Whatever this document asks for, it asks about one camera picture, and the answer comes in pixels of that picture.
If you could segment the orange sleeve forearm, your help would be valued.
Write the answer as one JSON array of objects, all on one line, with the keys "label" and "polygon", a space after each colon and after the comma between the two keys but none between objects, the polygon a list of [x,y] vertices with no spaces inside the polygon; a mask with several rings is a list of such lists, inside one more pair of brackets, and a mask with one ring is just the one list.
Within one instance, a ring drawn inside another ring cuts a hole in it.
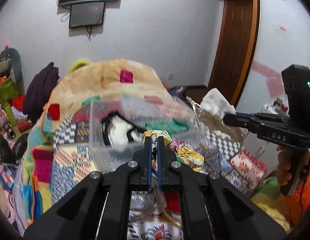
[{"label": "orange sleeve forearm", "polygon": [[299,183],[292,196],[285,197],[292,224],[296,224],[310,205],[310,173],[305,182]]}]

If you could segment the right hand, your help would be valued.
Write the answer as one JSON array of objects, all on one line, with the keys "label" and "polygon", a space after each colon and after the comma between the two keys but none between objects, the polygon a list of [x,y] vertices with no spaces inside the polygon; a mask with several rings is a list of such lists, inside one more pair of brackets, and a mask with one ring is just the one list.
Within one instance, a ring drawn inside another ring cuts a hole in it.
[{"label": "right hand", "polygon": [[[292,174],[289,172],[291,168],[291,160],[289,149],[286,149],[284,146],[277,146],[278,154],[278,167],[277,167],[277,181],[280,186],[286,185],[292,177]],[[310,153],[306,150],[304,154],[304,164],[309,164]],[[307,184],[310,184],[310,174],[307,179]]]}]

